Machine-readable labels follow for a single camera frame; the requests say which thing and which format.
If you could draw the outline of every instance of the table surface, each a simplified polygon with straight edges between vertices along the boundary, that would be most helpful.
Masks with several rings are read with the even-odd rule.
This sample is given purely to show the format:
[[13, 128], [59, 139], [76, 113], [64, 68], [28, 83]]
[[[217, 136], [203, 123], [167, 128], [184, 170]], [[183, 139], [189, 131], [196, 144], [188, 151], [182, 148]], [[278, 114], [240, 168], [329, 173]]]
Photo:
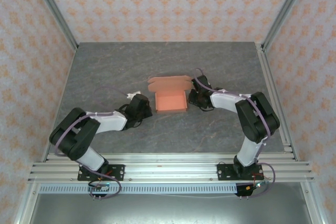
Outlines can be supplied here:
[[[238, 116], [215, 109], [202, 112], [188, 104], [185, 113], [157, 114], [148, 80], [161, 76], [193, 76], [200, 67], [212, 87], [240, 93], [267, 91], [253, 42], [110, 42], [81, 43], [76, 52], [56, 125], [75, 107], [108, 112], [129, 103], [124, 93], [141, 91], [153, 116], [136, 129], [97, 134], [91, 146], [99, 153], [234, 153], [244, 135]], [[284, 151], [277, 131], [265, 152]]]

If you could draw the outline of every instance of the open box lid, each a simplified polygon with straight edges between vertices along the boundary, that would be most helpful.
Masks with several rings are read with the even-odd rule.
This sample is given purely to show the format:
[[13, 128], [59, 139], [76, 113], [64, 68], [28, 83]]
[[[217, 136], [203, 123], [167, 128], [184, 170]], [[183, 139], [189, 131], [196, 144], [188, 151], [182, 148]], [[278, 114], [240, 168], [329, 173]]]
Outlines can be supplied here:
[[190, 76], [169, 76], [153, 77], [148, 80], [148, 90], [151, 92], [160, 91], [185, 91], [190, 90], [193, 85]]
[[192, 88], [191, 77], [170, 76], [154, 77], [148, 82], [148, 90], [155, 92], [155, 106], [157, 113], [185, 112], [187, 102], [185, 91]]

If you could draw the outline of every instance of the orange floral wallpaper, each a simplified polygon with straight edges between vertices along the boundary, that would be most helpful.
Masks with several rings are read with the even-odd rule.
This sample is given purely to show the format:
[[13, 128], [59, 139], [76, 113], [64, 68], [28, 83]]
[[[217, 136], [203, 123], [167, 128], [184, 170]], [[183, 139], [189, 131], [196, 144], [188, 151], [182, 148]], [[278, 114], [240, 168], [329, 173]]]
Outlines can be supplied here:
[[297, 0], [267, 56], [300, 158], [312, 161], [335, 220], [336, 0]]
[[56, 0], [78, 42], [262, 42], [285, 0]]
[[43, 0], [0, 0], [0, 13], [0, 223], [13, 223], [73, 50]]

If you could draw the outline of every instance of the wire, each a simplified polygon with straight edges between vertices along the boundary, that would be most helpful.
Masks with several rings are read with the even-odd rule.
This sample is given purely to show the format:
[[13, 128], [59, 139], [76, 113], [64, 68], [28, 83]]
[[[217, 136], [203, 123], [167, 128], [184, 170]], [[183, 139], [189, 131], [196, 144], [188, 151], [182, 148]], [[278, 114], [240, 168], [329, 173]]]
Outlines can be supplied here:
[[[196, 68], [195, 70], [199, 70], [202, 75], [203, 74], [203, 71], [202, 69], [200, 68]], [[236, 97], [242, 97], [244, 99], [246, 99], [251, 105], [252, 107], [255, 109], [255, 111], [257, 112], [258, 116], [260, 117], [261, 121], [262, 121], [262, 124], [264, 125], [265, 129], [266, 129], [266, 132], [267, 132], [267, 137], [265, 139], [263, 139], [263, 142], [265, 142], [267, 139], [269, 139], [271, 137], [271, 132], [270, 132], [270, 129], [265, 121], [265, 118], [263, 117], [262, 113], [260, 112], [260, 110], [258, 109], [258, 107], [255, 105], [255, 103], [249, 98], [247, 97], [246, 95], [243, 95], [243, 94], [236, 94], [236, 93], [233, 93], [233, 92], [229, 92], [229, 91], [226, 91], [226, 90], [215, 90], [215, 89], [211, 89], [211, 88], [208, 88], [206, 85], [202, 84], [199, 79], [197, 78], [197, 75], [196, 75], [196, 72], [194, 73], [194, 78], [196, 80], [196, 82], [202, 87], [202, 88], [205, 88], [206, 90], [209, 90], [211, 92], [214, 92], [214, 93], [220, 93], [220, 94], [224, 94], [224, 93], [227, 93], [227, 94], [231, 94], [231, 95], [234, 95]], [[255, 157], [255, 160], [257, 162], [257, 158], [262, 150], [262, 148], [264, 147], [264, 144], [261, 145], [259, 151], [257, 152], [256, 154], [256, 157]]]
[[[91, 170], [89, 167], [87, 167], [87, 166], [85, 166], [85, 165], [83, 165], [83, 167], [84, 167], [86, 170], [88, 170], [89, 172], [91, 172], [91, 173], [93, 173], [93, 174], [96, 174], [96, 175], [98, 175], [98, 176], [101, 176], [101, 177], [108, 178], [108, 179], [110, 179], [110, 180], [112, 180], [112, 181], [114, 181], [114, 182], [117, 182], [117, 184], [119, 185], [119, 189], [118, 189], [118, 191], [117, 191], [116, 193], [114, 193], [114, 194], [107, 194], [106, 196], [99, 197], [99, 199], [108, 199], [108, 198], [112, 198], [112, 197], [116, 196], [117, 194], [119, 194], [119, 193], [121, 192], [121, 189], [122, 189], [121, 183], [120, 183], [119, 180], [117, 180], [116, 178], [113, 178], [113, 177], [111, 177], [111, 176], [109, 176], [109, 175], [106, 175], [106, 174], [103, 174], [103, 173], [96, 172], [95, 170]], [[101, 179], [101, 180], [96, 184], [96, 186], [94, 186], [94, 187], [91, 188], [91, 190], [90, 190], [90, 196], [91, 196], [93, 199], [95, 199], [95, 196], [93, 195], [92, 192], [93, 192], [94, 189], [96, 189], [96, 188], [99, 186], [99, 184], [100, 184], [102, 181], [103, 181], [103, 179]]]
[[90, 181], [90, 182], [88, 183], [88, 186], [90, 186], [90, 187], [95, 187], [96, 185], [94, 185], [94, 184], [92, 184], [92, 183], [94, 183], [94, 182], [100, 182], [100, 181], [102, 181], [102, 180], [92, 180], [92, 181]]
[[122, 95], [124, 95], [124, 96], [127, 97], [127, 94], [126, 94], [126, 93], [120, 91], [120, 90], [117, 89], [115, 86], [112, 86], [112, 85], [100, 86], [100, 87], [96, 88], [96, 89], [94, 90], [94, 92], [92, 93], [92, 99], [93, 99], [93, 101], [94, 101], [95, 103], [97, 103], [97, 104], [99, 104], [99, 105], [101, 105], [101, 106], [103, 106], [103, 107], [104, 107], [104, 105], [103, 105], [100, 101], [97, 100], [97, 92], [98, 92], [99, 90], [101, 90], [101, 89], [113, 89], [114, 91], [116, 91], [116, 92], [118, 92], [118, 93], [120, 93], [120, 94], [122, 94]]
[[176, 194], [151, 194], [151, 195], [160, 195], [160, 196], [173, 196], [173, 197], [183, 197], [183, 198], [198, 198], [198, 199], [220, 199], [228, 198], [236, 195], [227, 195], [227, 196], [216, 196], [216, 197], [204, 197], [204, 196], [189, 196], [189, 195], [176, 195]]
[[262, 176], [263, 178], [266, 178], [268, 179], [268, 177], [266, 177], [263, 173], [252, 173], [254, 179], [253, 179], [253, 186], [255, 186], [255, 182], [256, 182], [256, 179], [257, 179], [257, 176], [256, 175], [259, 175], [259, 176]]
[[139, 127], [141, 125], [141, 123], [142, 123], [142, 120], [140, 121], [140, 123], [137, 126], [133, 126], [133, 128]]
[[[64, 137], [72, 130], [73, 127], [75, 127], [79, 122], [83, 121], [84, 119], [86, 118], [89, 118], [90, 116], [110, 116], [110, 115], [113, 115], [114, 112], [107, 112], [107, 113], [90, 113], [90, 114], [86, 114], [80, 118], [78, 118], [77, 120], [75, 120], [64, 132], [63, 134], [61, 135], [61, 137], [58, 139], [57, 143], [55, 144], [55, 155], [57, 156], [66, 156], [66, 155], [61, 155], [58, 153], [58, 146], [60, 145], [60, 143], [63, 141]], [[89, 172], [93, 173], [93, 174], [96, 174], [98, 176], [101, 176], [101, 177], [105, 177], [105, 178], [109, 178], [110, 180], [114, 181], [114, 182], [117, 182], [117, 184], [119, 185], [119, 190], [114, 193], [114, 194], [109, 194], [109, 195], [106, 195], [104, 197], [99, 197], [100, 199], [107, 199], [107, 198], [111, 198], [111, 197], [114, 197], [115, 195], [117, 195], [118, 193], [120, 193], [121, 191], [121, 183], [116, 179], [116, 178], [113, 178], [111, 176], [108, 176], [106, 174], [103, 174], [103, 173], [99, 173], [99, 172], [96, 172], [95, 170], [91, 170], [89, 167], [81, 164], [80, 162], [76, 161], [78, 164], [82, 165], [86, 170], [88, 170]], [[98, 186], [98, 184], [95, 186], [95, 187], [92, 187], [92, 189], [90, 190], [90, 196], [92, 198], [95, 198], [95, 196], [93, 195], [92, 191]]]
[[212, 109], [210, 109], [210, 110], [204, 110], [204, 109], [202, 109], [201, 107], [199, 107], [199, 109], [202, 110], [203, 112], [208, 112], [208, 111], [213, 111], [215, 108], [212, 108]]
[[258, 165], [267, 165], [268, 167], [271, 168], [272, 172], [273, 172], [273, 181], [271, 183], [271, 185], [269, 187], [266, 188], [266, 190], [264, 190], [263, 192], [259, 193], [259, 194], [256, 194], [256, 195], [251, 195], [251, 196], [246, 196], [246, 197], [242, 197], [242, 198], [256, 198], [256, 197], [259, 197], [259, 196], [262, 196], [262, 195], [265, 195], [266, 193], [268, 193], [272, 187], [274, 186], [274, 183], [275, 183], [275, 170], [274, 168], [268, 164], [268, 163], [258, 163]]
[[81, 121], [83, 121], [86, 118], [89, 118], [91, 116], [111, 116], [113, 115], [114, 111], [112, 112], [104, 112], [104, 113], [90, 113], [90, 114], [86, 114], [84, 116], [81, 116], [80, 118], [78, 118], [77, 120], [75, 120], [61, 135], [61, 137], [57, 140], [56, 144], [55, 144], [55, 155], [56, 156], [61, 156], [64, 157], [66, 155], [62, 155], [59, 154], [58, 152], [58, 147], [60, 145], [60, 143], [63, 141], [63, 139], [65, 138], [65, 136], [72, 130], [73, 127], [75, 127], [78, 123], [80, 123]]

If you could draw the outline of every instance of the purple cable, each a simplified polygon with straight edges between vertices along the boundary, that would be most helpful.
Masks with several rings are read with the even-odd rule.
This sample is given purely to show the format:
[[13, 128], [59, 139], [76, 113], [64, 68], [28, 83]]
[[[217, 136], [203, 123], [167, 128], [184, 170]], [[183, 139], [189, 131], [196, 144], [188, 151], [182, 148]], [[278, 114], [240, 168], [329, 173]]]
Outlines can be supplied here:
[[99, 102], [99, 101], [97, 100], [97, 96], [96, 96], [97, 91], [98, 91], [98, 90], [101, 90], [101, 89], [113, 89], [114, 91], [119, 92], [119, 93], [121, 93], [122, 95], [124, 95], [124, 96], [127, 97], [127, 94], [126, 94], [126, 93], [120, 91], [119, 89], [117, 89], [116, 87], [114, 87], [114, 86], [112, 86], [112, 85], [100, 86], [100, 87], [98, 87], [98, 88], [96, 88], [96, 89], [94, 90], [94, 92], [93, 92], [93, 94], [92, 94], [92, 99], [93, 99], [96, 103], [98, 103], [99, 105], [101, 105], [101, 106], [103, 106], [103, 107], [104, 107], [104, 105], [101, 104], [101, 102]]
[[275, 183], [275, 170], [274, 170], [274, 168], [270, 164], [268, 164], [268, 163], [258, 163], [258, 165], [267, 165], [267, 166], [269, 166], [271, 168], [271, 170], [273, 172], [273, 181], [272, 181], [271, 185], [268, 188], [266, 188], [266, 190], [263, 191], [262, 193], [256, 194], [256, 195], [247, 196], [247, 197], [242, 197], [242, 198], [256, 198], [256, 197], [262, 196], [262, 195], [268, 193], [271, 190], [271, 188], [274, 186], [274, 183]]
[[[196, 68], [196, 70], [199, 70], [199, 71], [202, 73], [202, 75], [204, 75], [202, 69], [200, 69], [200, 68]], [[255, 105], [255, 103], [254, 103], [249, 97], [247, 97], [246, 95], [243, 95], [243, 94], [235, 94], [235, 93], [233, 93], [233, 92], [229, 92], [229, 91], [224, 91], [224, 92], [223, 92], [223, 91], [219, 91], [219, 90], [215, 90], [215, 89], [208, 88], [206, 85], [202, 84], [202, 83], [198, 80], [198, 78], [197, 78], [197, 76], [196, 76], [196, 73], [194, 73], [194, 78], [195, 78], [196, 82], [197, 82], [201, 87], [203, 87], [203, 88], [205, 88], [205, 89], [207, 89], [207, 90], [209, 90], [209, 91], [211, 91], [211, 92], [214, 92], [214, 93], [220, 93], [220, 94], [228, 93], [228, 94], [235, 95], [236, 97], [242, 97], [242, 98], [246, 99], [246, 100], [252, 105], [252, 107], [255, 109], [255, 111], [257, 112], [258, 116], [260, 117], [260, 119], [261, 119], [261, 121], [262, 121], [262, 124], [264, 125], [264, 127], [265, 127], [265, 129], [266, 129], [266, 132], [267, 132], [267, 138], [264, 139], [264, 141], [266, 141], [267, 139], [269, 139], [269, 138], [271, 137], [271, 132], [270, 132], [269, 127], [268, 127], [268, 125], [267, 125], [267, 123], [266, 123], [266, 121], [265, 121], [265, 118], [264, 118], [263, 115], [261, 114], [261, 112], [260, 112], [260, 110], [258, 109], [258, 107]], [[256, 155], [256, 158], [259, 156], [259, 154], [260, 154], [261, 149], [263, 148], [263, 146], [264, 146], [264, 145], [262, 145], [262, 146], [260, 147], [259, 152], [258, 152], [257, 155]]]
[[[117, 184], [119, 185], [119, 189], [118, 189], [118, 191], [117, 191], [116, 193], [114, 193], [114, 194], [108, 194], [108, 195], [106, 195], [106, 196], [104, 196], [104, 197], [99, 197], [99, 199], [108, 199], [108, 198], [112, 198], [112, 197], [116, 196], [117, 194], [119, 194], [119, 193], [121, 192], [121, 189], [122, 189], [122, 187], [121, 187], [121, 183], [120, 183], [119, 180], [117, 180], [116, 178], [113, 178], [113, 177], [111, 177], [111, 176], [109, 176], [109, 175], [106, 175], [106, 174], [103, 174], [103, 173], [96, 172], [95, 170], [91, 170], [89, 167], [87, 167], [87, 166], [85, 166], [85, 165], [83, 165], [83, 167], [84, 167], [86, 170], [88, 170], [89, 172], [91, 172], [91, 173], [93, 173], [93, 174], [96, 174], [96, 175], [99, 175], [99, 176], [101, 176], [101, 177], [109, 178], [110, 180], [112, 180], [112, 181], [114, 181], [114, 182], [117, 182]], [[94, 187], [92, 187], [91, 190], [90, 190], [90, 196], [91, 196], [92, 198], [95, 198], [95, 196], [93, 195], [92, 191], [93, 191], [95, 188], [98, 187], [99, 183], [97, 183], [97, 184], [96, 184]]]
[[[60, 143], [62, 142], [62, 140], [64, 139], [64, 137], [65, 137], [65, 136], [72, 130], [73, 127], [76, 126], [77, 123], [81, 122], [82, 120], [84, 120], [84, 119], [86, 119], [86, 118], [89, 118], [90, 116], [110, 116], [110, 115], [113, 115], [113, 112], [107, 112], [107, 113], [90, 113], [90, 114], [86, 114], [86, 115], [84, 115], [84, 116], [78, 118], [77, 120], [75, 120], [75, 121], [74, 121], [74, 122], [73, 122], [73, 123], [72, 123], [72, 124], [71, 124], [71, 125], [64, 131], [64, 132], [63, 132], [63, 134], [61, 135], [61, 137], [58, 139], [57, 143], [55, 144], [55, 155], [57, 155], [57, 156], [66, 156], [66, 155], [61, 155], [61, 154], [58, 153], [58, 147], [59, 147]], [[99, 176], [101, 176], [101, 177], [109, 178], [109, 179], [111, 179], [112, 181], [115, 181], [115, 182], [118, 183], [118, 185], [119, 185], [119, 190], [118, 190], [116, 193], [111, 194], [111, 195], [106, 195], [106, 196], [104, 196], [104, 197], [100, 197], [100, 199], [111, 198], [111, 197], [117, 195], [118, 193], [120, 193], [121, 188], [122, 188], [122, 187], [121, 187], [121, 183], [120, 183], [116, 178], [113, 178], [113, 177], [108, 176], [108, 175], [103, 174], [103, 173], [96, 172], [95, 170], [91, 170], [89, 167], [87, 167], [87, 166], [85, 166], [85, 165], [83, 165], [83, 167], [84, 167], [85, 169], [87, 169], [88, 171], [90, 171], [91, 173], [94, 173], [94, 174], [99, 175]], [[98, 184], [97, 184], [95, 187], [93, 187], [93, 188], [91, 189], [91, 191], [90, 191], [90, 196], [91, 196], [92, 198], [94, 198], [94, 195], [92, 194], [92, 191], [93, 191], [93, 189], [95, 189], [97, 186], [98, 186]]]
[[75, 120], [61, 135], [61, 137], [57, 140], [56, 144], [55, 144], [55, 155], [56, 156], [60, 156], [60, 157], [64, 157], [65, 155], [59, 154], [58, 153], [58, 147], [60, 145], [60, 143], [63, 141], [63, 139], [65, 138], [65, 136], [72, 130], [73, 127], [75, 127], [78, 123], [80, 123], [81, 121], [83, 121], [86, 118], [89, 118], [90, 116], [110, 116], [113, 115], [113, 112], [107, 112], [107, 113], [90, 113], [90, 114], [86, 114], [80, 118], [78, 118], [77, 120]]

